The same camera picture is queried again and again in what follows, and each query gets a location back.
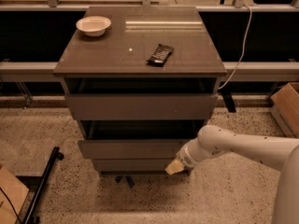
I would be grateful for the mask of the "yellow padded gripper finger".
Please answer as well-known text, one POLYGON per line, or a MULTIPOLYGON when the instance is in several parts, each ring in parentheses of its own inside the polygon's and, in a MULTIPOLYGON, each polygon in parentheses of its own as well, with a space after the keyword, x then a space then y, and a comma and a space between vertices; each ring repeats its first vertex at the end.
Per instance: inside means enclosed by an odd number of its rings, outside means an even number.
POLYGON ((183 163, 178 159, 173 159, 165 168, 165 171, 169 175, 173 175, 179 172, 182 172, 184 170, 183 163))

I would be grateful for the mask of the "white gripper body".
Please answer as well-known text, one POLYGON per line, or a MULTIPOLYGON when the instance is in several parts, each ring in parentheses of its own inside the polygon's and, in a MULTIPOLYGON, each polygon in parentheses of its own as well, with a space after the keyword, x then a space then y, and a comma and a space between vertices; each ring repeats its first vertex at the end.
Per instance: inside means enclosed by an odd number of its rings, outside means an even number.
POLYGON ((184 167, 192 169, 203 160, 203 152, 199 141, 193 139, 186 143, 177 153, 178 160, 184 167))

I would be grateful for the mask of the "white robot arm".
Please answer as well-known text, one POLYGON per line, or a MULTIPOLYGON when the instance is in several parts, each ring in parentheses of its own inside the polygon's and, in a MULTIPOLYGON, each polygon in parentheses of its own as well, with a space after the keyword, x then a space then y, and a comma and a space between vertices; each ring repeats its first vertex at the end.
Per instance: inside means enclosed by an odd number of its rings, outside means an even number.
POLYGON ((280 171, 271 224, 299 223, 299 139, 234 133, 202 127, 165 168, 169 175, 192 169, 205 159, 234 152, 280 171))

